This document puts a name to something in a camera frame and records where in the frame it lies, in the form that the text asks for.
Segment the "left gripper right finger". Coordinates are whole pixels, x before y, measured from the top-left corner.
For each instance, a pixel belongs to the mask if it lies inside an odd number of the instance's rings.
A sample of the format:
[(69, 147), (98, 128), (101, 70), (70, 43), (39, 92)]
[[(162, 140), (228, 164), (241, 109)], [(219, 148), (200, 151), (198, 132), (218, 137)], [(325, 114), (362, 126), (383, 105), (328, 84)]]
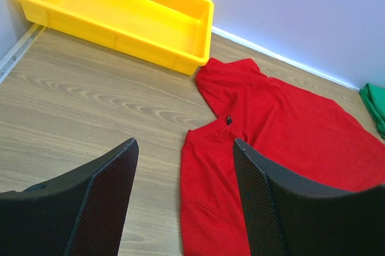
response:
[(383, 255), (384, 186), (361, 192), (305, 178), (233, 143), (251, 255)]

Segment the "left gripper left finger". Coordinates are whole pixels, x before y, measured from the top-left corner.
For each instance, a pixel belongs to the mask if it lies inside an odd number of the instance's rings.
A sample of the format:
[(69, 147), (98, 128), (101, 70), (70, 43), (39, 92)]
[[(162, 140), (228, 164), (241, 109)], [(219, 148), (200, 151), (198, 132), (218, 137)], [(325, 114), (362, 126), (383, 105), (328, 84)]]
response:
[(117, 255), (138, 154), (130, 138), (58, 177), (1, 193), (1, 255)]

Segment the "red t shirt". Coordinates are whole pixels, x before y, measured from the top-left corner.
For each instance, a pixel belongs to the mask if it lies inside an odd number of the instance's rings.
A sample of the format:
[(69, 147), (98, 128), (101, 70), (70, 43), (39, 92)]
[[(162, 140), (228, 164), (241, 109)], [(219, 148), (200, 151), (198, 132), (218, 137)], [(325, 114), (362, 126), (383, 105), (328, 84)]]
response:
[(185, 255), (248, 255), (233, 143), (311, 180), (358, 192), (384, 183), (384, 145), (336, 102), (264, 75), (251, 59), (210, 59), (196, 85), (216, 120), (186, 134), (180, 163)]

